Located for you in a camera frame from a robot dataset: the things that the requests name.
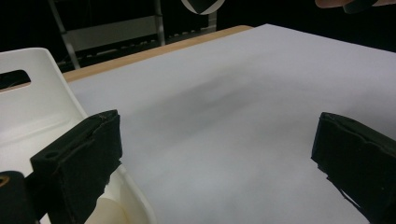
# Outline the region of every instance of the white paper sheet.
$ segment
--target white paper sheet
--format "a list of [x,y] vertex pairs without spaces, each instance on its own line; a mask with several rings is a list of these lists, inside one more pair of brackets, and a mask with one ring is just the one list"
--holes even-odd
[[322,111],[396,139],[396,55],[264,25],[70,83],[118,109],[161,224],[368,223],[310,160]]

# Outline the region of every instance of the human hand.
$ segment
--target human hand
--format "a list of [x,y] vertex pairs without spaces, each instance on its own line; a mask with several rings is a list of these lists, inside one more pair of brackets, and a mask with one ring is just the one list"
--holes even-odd
[[[353,0],[315,0],[315,3],[318,7],[342,7],[352,1]],[[396,4],[396,0],[378,0],[374,6],[378,7],[390,4]]]

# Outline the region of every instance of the wooden table edge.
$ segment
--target wooden table edge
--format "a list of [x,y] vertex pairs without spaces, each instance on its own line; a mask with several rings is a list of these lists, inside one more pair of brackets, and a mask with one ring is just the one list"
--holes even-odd
[[101,72],[105,72],[114,68],[122,67],[130,63],[143,61],[158,55],[165,54],[178,49],[184,49],[190,46],[204,43],[206,41],[221,38],[227,35],[233,35],[251,29],[252,27],[246,25],[239,25],[225,30],[216,31],[207,35],[200,35],[194,38],[178,41],[173,44],[161,46],[155,49],[148,49],[128,56],[120,57],[103,63],[94,64],[83,67],[77,70],[64,73],[64,79],[67,82],[75,81],[84,77],[89,77]]

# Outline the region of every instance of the white tabletop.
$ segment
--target white tabletop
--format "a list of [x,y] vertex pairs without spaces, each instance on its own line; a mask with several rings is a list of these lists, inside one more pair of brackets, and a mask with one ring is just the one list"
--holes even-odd
[[160,224],[368,223],[310,160],[322,111],[396,138],[396,54],[264,25],[70,83],[118,109]]

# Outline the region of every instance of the white container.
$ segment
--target white container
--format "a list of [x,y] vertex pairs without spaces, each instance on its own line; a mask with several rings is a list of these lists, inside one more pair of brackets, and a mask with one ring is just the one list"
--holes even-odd
[[[14,170],[28,176],[33,172],[29,159],[87,115],[46,49],[1,52],[0,74],[15,70],[25,71],[31,83],[0,91],[0,171]],[[49,222],[47,217],[43,219],[43,223]],[[157,221],[121,165],[110,177],[87,223]]]

